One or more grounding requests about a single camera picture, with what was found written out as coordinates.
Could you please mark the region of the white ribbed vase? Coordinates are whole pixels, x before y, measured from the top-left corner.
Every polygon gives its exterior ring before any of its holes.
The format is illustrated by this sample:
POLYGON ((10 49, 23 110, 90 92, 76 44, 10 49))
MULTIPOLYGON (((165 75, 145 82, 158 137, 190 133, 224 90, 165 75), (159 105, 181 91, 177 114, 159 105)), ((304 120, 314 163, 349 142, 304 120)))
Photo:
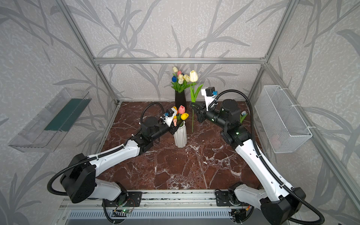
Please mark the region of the white ribbed vase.
POLYGON ((183 148, 187 144, 187 128, 185 122, 178 127, 177 131, 174 133, 174 142, 178 148, 183 148))

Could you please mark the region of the bunch of remaining tulips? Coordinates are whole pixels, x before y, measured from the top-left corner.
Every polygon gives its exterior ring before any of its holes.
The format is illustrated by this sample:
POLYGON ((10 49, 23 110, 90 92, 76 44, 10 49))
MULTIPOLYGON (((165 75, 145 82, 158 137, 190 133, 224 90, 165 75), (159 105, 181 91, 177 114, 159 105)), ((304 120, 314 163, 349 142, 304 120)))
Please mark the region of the bunch of remaining tulips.
POLYGON ((180 106, 178 109, 177 107, 172 107, 172 109, 175 111, 174 118, 173 118, 173 124, 175 127, 182 127, 185 123, 185 120, 189 117, 189 114, 186 113, 186 109, 184 106, 180 106))

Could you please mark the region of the light blue tulip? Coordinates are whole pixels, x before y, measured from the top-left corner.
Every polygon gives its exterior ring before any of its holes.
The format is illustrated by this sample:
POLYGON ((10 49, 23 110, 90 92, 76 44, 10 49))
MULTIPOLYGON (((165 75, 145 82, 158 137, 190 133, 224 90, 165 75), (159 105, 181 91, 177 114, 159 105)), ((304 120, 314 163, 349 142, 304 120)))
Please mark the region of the light blue tulip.
POLYGON ((242 124, 243 121, 246 119, 248 113, 246 111, 242 111, 241 112, 241 116, 240 116, 240 123, 242 124))

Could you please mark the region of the black cylindrical vase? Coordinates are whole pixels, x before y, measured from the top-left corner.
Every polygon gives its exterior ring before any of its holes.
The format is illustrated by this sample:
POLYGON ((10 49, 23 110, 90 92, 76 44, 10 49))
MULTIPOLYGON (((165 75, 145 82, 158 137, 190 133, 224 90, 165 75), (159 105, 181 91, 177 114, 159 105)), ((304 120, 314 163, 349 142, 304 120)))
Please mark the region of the black cylindrical vase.
POLYGON ((186 101, 186 94, 185 91, 183 92, 177 92, 175 91, 175 106, 177 109, 179 109, 181 106, 186 107, 187 101, 186 101))

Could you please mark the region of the pale yellow tulip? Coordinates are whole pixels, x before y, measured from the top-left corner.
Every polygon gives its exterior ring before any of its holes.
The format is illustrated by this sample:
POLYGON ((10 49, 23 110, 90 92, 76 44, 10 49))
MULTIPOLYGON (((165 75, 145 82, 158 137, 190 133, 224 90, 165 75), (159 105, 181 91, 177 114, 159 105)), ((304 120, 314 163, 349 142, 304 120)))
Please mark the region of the pale yellow tulip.
POLYGON ((178 84, 182 85, 184 83, 184 78, 183 78, 183 74, 179 74, 178 75, 178 84))

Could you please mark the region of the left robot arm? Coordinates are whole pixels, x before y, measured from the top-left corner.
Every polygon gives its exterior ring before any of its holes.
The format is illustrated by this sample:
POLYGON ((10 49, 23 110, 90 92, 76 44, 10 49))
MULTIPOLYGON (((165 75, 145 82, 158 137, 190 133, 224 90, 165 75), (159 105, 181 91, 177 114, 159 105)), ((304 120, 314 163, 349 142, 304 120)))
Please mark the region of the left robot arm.
POLYGON ((141 123, 140 131, 124 144, 105 152, 84 156, 78 154, 69 164, 70 170, 61 177, 61 185, 72 203, 86 199, 106 199, 117 201, 126 197, 126 189, 119 183, 98 179, 107 169, 127 160, 144 154, 153 147, 155 140, 167 132, 174 134, 179 125, 177 117, 165 117, 158 120, 149 117, 141 123))

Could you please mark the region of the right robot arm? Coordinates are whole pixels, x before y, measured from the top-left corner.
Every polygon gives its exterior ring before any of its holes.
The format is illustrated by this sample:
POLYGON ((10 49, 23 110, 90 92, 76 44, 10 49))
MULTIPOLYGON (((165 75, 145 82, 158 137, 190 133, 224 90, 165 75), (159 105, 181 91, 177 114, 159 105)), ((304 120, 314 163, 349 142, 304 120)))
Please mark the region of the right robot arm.
POLYGON ((228 200, 238 206, 247 203, 263 213, 272 225, 281 225, 297 213, 301 203, 292 197, 266 169, 261 162, 268 159, 263 154, 257 154, 257 144, 252 141, 251 133, 240 123, 241 111, 235 100, 226 99, 220 110, 207 110, 205 103, 191 103, 196 112, 197 120, 209 120, 223 130, 220 132, 225 142, 246 161, 263 186, 262 190, 248 187, 238 182, 228 189, 228 200))

